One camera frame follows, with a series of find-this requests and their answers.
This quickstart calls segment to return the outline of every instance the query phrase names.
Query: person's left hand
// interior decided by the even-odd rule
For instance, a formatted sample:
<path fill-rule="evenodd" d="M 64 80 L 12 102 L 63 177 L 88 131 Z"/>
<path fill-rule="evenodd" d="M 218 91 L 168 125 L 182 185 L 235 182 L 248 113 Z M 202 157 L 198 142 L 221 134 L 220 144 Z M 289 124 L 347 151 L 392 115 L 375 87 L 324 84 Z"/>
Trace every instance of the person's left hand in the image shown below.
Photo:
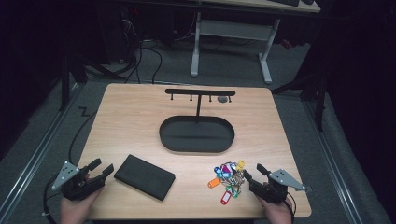
<path fill-rule="evenodd" d="M 103 188 L 92 193 L 82 201 L 70 201 L 65 197 L 61 200 L 61 223 L 82 224 L 87 218 L 92 204 L 102 192 Z"/>

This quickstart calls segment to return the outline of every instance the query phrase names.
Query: desk leg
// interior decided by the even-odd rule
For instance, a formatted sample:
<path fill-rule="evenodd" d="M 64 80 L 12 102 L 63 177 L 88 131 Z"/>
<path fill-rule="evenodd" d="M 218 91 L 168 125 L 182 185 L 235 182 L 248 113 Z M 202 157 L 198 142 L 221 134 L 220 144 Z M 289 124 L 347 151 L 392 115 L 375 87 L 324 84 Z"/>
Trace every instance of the desk leg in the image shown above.
<path fill-rule="evenodd" d="M 268 64 L 267 64 L 267 57 L 270 52 L 271 46 L 274 42 L 274 38 L 275 38 L 277 27 L 279 26 L 279 23 L 280 23 L 280 19 L 276 19 L 274 22 L 274 26 L 271 29 L 270 36 L 268 38 L 265 51 L 264 51 L 264 53 L 259 54 L 260 65 L 262 66 L 262 75 L 264 76 L 264 82 L 266 84 L 272 83 L 270 70 L 268 69 Z"/>
<path fill-rule="evenodd" d="M 191 62 L 192 77 L 198 77 L 200 33 L 201 33 L 201 12 L 197 12 L 197 22 L 195 28 L 195 44 L 194 44 L 194 52 L 192 53 L 192 62 Z"/>

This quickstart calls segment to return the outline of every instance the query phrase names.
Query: red key tag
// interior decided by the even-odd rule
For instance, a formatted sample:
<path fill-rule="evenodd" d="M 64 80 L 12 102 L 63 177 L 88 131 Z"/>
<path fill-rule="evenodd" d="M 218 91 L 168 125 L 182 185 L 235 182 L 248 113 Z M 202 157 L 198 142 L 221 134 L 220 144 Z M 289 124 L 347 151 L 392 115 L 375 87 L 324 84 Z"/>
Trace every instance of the red key tag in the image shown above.
<path fill-rule="evenodd" d="M 223 205 L 226 205 L 228 201 L 231 199 L 231 192 L 230 191 L 225 191 L 223 197 L 221 198 L 220 202 Z"/>

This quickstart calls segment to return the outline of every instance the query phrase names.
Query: table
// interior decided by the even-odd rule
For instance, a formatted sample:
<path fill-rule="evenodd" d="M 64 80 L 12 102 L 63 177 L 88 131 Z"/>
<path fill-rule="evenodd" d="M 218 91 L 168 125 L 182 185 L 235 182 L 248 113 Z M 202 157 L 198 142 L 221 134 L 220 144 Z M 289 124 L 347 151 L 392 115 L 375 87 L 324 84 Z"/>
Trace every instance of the table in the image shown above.
<path fill-rule="evenodd" d="M 217 3 L 217 4 L 229 4 L 244 7 L 262 7 L 270 8 L 275 10 L 288 10 L 295 12 L 313 12 L 319 13 L 320 7 L 314 2 L 312 5 L 307 5 L 300 1 L 299 6 L 291 7 L 284 4 L 279 4 L 271 1 L 262 0 L 202 0 L 199 1 L 204 3 Z M 280 18 L 276 18 L 272 25 L 254 25 L 245 24 L 238 22 L 227 22 L 227 21 L 213 21 L 213 20 L 201 20 L 201 13 L 197 13 L 196 28 L 195 28 L 195 43 L 194 50 L 192 53 L 191 60 L 191 76 L 198 76 L 199 68 L 199 42 L 201 35 L 217 35 L 234 38 L 245 38 L 258 41 L 265 41 L 264 49 L 259 54 L 259 62 L 262 67 L 262 75 L 264 82 L 267 84 L 272 83 L 271 74 L 268 69 L 267 57 L 270 52 L 271 46 L 276 36 L 276 31 L 280 23 Z"/>
<path fill-rule="evenodd" d="M 231 103 L 212 97 L 202 98 L 201 115 L 228 120 L 234 128 L 231 147 L 220 154 L 175 153 L 165 148 L 159 128 L 174 115 L 195 115 L 197 97 L 170 95 L 165 89 L 235 91 Z M 96 158 L 102 165 L 91 172 L 99 175 L 113 163 L 117 171 L 132 154 L 176 175 L 163 202 L 126 186 L 114 178 L 106 180 L 105 190 L 92 207 L 89 218 L 100 219 L 168 219 L 168 218 L 263 218 L 264 213 L 248 182 L 238 198 L 222 205 L 225 187 L 213 189 L 207 183 L 215 176 L 213 169 L 227 161 L 244 161 L 245 169 L 258 181 L 267 181 L 256 170 L 261 163 L 268 170 L 284 168 L 301 182 L 272 93 L 265 88 L 128 85 L 110 84 L 106 92 L 79 166 Z M 308 217 L 311 208 L 306 194 L 289 189 L 297 202 L 297 217 Z"/>

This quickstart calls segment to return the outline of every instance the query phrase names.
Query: gray carpet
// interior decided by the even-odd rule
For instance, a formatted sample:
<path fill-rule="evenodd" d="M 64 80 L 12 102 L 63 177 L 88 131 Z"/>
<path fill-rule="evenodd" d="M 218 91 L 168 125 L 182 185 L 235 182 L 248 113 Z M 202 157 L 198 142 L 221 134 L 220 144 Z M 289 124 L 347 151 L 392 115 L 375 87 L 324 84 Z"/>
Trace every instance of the gray carpet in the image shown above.
<path fill-rule="evenodd" d="M 145 44 L 145 47 L 154 45 L 149 42 Z M 255 54 L 230 52 L 227 46 L 221 46 L 215 50 L 210 50 L 210 47 L 213 46 L 205 46 L 208 49 L 201 51 L 200 74 L 198 77 L 192 78 L 189 75 L 191 45 L 175 45 L 173 48 L 161 44 L 156 45 L 153 49 L 160 52 L 163 61 L 155 80 L 196 85 L 274 89 L 293 80 L 309 49 L 309 46 L 302 46 L 286 50 L 282 46 L 274 45 L 268 58 L 274 82 L 269 86 L 263 83 L 260 65 Z M 140 80 L 150 81 L 160 63 L 160 57 L 150 50 L 143 50 L 142 56 L 138 74 Z M 109 66 L 110 69 L 119 67 L 121 65 Z M 130 83 L 136 83 L 136 81 L 136 74 L 133 74 Z M 6 218 L 7 223 L 46 223 L 46 219 L 42 216 L 44 187 L 48 180 L 59 172 L 63 162 L 67 160 L 73 138 L 87 120 L 81 108 L 86 107 L 86 114 L 96 111 L 106 85 L 111 82 L 115 81 L 106 77 L 90 76 L 90 80 L 85 86 L 80 86 L 73 91 L 80 90 L 80 93 L 77 94 L 73 104 L 64 115 L 63 122 L 48 145 L 48 152 L 32 174 L 32 178 L 28 179 L 29 183 L 25 191 L 22 191 L 23 194 L 17 200 L 15 208 L 10 209 L 9 217 Z M 312 191 L 307 194 L 312 207 L 312 215 L 306 218 L 297 218 L 295 223 L 351 223 L 334 185 L 326 157 L 322 152 L 323 139 L 320 139 L 316 127 L 312 124 L 312 117 L 307 112 L 310 103 L 302 103 L 297 93 L 287 91 L 275 95 L 276 106 L 300 175 L 304 183 L 312 188 Z M 33 114 L 28 127 L 14 148 L 0 163 L 0 169 L 6 171 L 0 173 L 2 179 L 0 200 L 4 201 L 7 198 L 24 167 L 34 155 L 46 130 L 58 115 L 59 106 L 60 85 L 57 85 L 47 101 Z M 72 147 L 73 163 L 78 162 L 92 122 L 93 119 L 84 126 Z M 390 223 L 382 206 L 377 202 L 359 164 L 354 159 L 329 99 L 326 101 L 323 128 L 324 132 L 321 134 L 324 136 L 325 143 L 329 146 L 334 160 L 339 165 L 340 173 L 350 189 L 351 197 L 356 202 L 361 215 L 361 223 Z M 49 209 L 56 220 L 59 220 L 60 198 L 61 196 L 56 196 L 49 200 Z M 255 220 L 255 223 L 267 223 L 267 221 Z"/>

